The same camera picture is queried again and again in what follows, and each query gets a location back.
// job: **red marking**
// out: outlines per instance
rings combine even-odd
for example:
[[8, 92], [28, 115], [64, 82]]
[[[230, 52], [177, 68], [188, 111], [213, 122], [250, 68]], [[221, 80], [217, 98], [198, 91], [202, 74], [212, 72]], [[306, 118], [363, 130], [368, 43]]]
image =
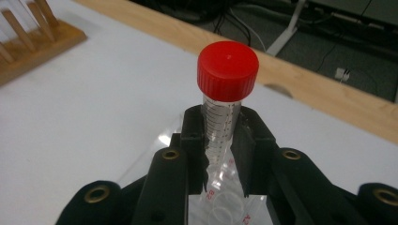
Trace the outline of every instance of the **red marking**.
[[207, 197], [209, 200], [211, 200], [211, 199], [213, 198], [214, 194], [215, 194], [214, 190], [210, 190], [210, 191], [208, 192], [208, 194], [206, 195], [206, 197]]
[[249, 225], [251, 217], [249, 216], [249, 214], [242, 220], [243, 224], [245, 225]]

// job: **white table surface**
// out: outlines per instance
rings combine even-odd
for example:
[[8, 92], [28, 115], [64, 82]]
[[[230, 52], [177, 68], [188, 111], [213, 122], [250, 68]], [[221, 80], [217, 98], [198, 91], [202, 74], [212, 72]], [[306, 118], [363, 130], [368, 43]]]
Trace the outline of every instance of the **white table surface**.
[[[202, 102], [195, 55], [73, 2], [49, 4], [88, 40], [0, 87], [3, 225], [54, 224], [82, 186], [126, 185], [122, 176], [137, 158]], [[333, 184], [354, 193], [368, 182], [398, 188], [396, 144], [260, 85], [243, 104], [279, 146], [305, 152]]]

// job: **power strip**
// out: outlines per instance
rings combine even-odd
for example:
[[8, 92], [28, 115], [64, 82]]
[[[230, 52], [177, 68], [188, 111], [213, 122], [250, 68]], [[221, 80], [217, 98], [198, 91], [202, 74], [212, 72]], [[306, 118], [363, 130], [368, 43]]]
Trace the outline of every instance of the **power strip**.
[[338, 67], [336, 69], [336, 73], [334, 74], [334, 79], [339, 80], [340, 82], [347, 82], [350, 73], [350, 70]]

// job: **red cap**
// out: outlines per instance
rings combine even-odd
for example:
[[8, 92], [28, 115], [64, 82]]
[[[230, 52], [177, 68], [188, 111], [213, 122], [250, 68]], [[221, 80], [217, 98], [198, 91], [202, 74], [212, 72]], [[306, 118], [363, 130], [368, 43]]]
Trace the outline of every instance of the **red cap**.
[[235, 41], [215, 42], [199, 54], [198, 85], [213, 100], [239, 101], [253, 90], [257, 71], [251, 48]]

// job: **metal screw hole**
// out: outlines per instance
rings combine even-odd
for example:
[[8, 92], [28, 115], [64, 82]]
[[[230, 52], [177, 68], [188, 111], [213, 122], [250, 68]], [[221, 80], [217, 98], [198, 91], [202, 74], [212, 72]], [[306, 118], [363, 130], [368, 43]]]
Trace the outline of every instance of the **metal screw hole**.
[[298, 160], [301, 158], [301, 155], [299, 153], [292, 151], [292, 150], [284, 150], [282, 152], [282, 155], [285, 158], [292, 159], [292, 160]]
[[111, 191], [107, 186], [96, 186], [87, 191], [87, 193], [85, 193], [84, 200], [86, 203], [99, 203], [102, 200], [108, 198], [110, 193]]
[[162, 156], [163, 156], [164, 159], [171, 160], [171, 159], [178, 158], [179, 157], [179, 153], [176, 150], [169, 150], [169, 151], [164, 152], [162, 154]]
[[398, 206], [398, 194], [384, 188], [377, 188], [373, 193], [381, 202]]

